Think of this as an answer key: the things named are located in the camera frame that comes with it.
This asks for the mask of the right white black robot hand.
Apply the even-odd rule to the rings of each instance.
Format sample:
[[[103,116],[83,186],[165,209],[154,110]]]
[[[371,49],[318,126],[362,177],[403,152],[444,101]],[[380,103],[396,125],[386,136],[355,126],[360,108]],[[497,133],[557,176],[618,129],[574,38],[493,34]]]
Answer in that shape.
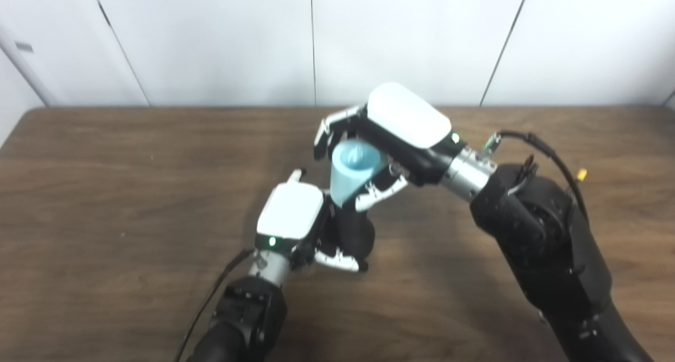
[[[398,83],[375,88],[361,105],[321,120],[314,138],[314,158],[333,155],[337,145],[359,139],[385,155],[374,175],[340,203],[364,212],[404,189],[439,185],[465,147],[453,136],[451,122],[428,102]]]

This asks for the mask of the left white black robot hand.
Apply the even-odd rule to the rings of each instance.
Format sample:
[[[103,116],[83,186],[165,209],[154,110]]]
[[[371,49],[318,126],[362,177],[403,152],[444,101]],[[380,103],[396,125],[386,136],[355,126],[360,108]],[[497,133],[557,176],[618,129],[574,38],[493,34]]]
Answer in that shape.
[[[374,228],[367,213],[340,208],[328,190],[302,181],[304,174],[294,170],[268,196],[256,223],[250,273],[281,285],[290,272],[314,263],[368,271]]]

